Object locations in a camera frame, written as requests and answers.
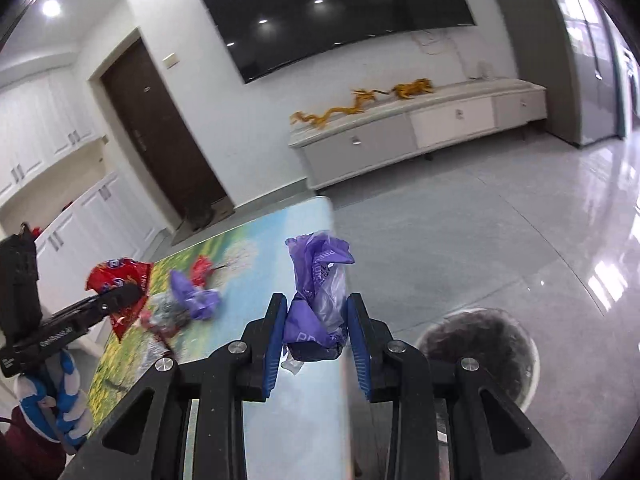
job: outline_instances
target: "bolt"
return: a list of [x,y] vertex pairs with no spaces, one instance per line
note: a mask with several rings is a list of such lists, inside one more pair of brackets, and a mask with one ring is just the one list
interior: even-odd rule
[[227,348],[232,354],[241,354],[246,351],[246,343],[244,341],[232,341]]
[[478,361],[476,361],[475,359],[473,359],[472,357],[463,357],[460,360],[460,365],[467,371],[467,372],[475,372],[476,370],[478,370],[478,368],[480,367]]
[[174,360],[168,357],[162,357],[156,361],[156,370],[159,372],[166,372],[174,367]]
[[401,354],[406,350],[406,343],[404,341],[400,341],[399,339],[392,339],[386,344],[386,347],[389,348],[390,352],[394,354]]

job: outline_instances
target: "hand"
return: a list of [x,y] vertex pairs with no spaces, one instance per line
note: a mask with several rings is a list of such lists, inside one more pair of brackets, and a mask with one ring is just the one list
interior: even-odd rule
[[20,401],[22,414],[37,434],[50,442],[59,442],[40,409],[43,404],[56,406],[56,426],[68,444],[78,447],[86,440],[94,420],[86,406],[86,394],[80,390],[80,374],[71,354],[63,350],[49,358],[46,361],[46,373],[57,389],[55,399],[47,396],[47,389],[40,378],[20,374],[15,380],[14,391]]

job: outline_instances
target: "black flat screen tv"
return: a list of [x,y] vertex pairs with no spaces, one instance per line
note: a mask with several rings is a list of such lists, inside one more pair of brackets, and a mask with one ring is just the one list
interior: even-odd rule
[[203,0],[245,82],[354,41],[475,25],[465,0]]

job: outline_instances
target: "ceiling light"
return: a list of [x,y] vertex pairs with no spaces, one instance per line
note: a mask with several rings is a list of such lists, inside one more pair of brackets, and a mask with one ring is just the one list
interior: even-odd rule
[[45,16],[53,18],[60,14],[60,4],[57,0],[47,0],[42,4],[42,12]]

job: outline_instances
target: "purple plastic bag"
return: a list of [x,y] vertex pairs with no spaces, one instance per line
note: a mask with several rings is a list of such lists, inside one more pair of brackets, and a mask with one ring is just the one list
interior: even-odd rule
[[179,270],[169,271],[169,283],[175,300],[188,309],[191,319],[209,319],[220,303],[217,290],[197,288]]
[[347,338],[343,306],[347,297],[344,267],[352,264],[349,244],[326,231],[288,238],[297,293],[284,327],[284,342],[315,341],[325,348]]

